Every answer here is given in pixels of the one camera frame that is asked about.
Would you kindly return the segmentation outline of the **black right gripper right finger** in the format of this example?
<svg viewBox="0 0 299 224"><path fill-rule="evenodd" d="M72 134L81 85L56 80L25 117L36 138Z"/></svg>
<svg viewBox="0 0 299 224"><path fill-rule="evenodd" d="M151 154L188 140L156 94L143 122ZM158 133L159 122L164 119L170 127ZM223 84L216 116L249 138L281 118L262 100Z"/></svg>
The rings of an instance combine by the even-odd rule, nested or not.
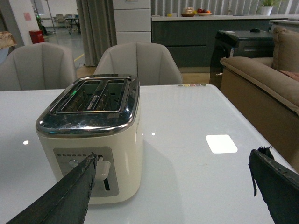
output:
<svg viewBox="0 0 299 224"><path fill-rule="evenodd" d="M274 160L271 147L253 149L249 169L254 195L259 188L276 224L299 222L299 175Z"/></svg>

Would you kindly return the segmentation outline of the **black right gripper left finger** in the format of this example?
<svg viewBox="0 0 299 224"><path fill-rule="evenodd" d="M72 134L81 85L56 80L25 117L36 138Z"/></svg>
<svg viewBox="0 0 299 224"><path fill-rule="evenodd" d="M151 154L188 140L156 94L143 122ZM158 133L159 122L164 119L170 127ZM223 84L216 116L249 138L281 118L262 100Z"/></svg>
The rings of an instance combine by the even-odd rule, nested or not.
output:
<svg viewBox="0 0 299 224"><path fill-rule="evenodd" d="M82 224L95 184L97 156L91 153L9 224Z"/></svg>

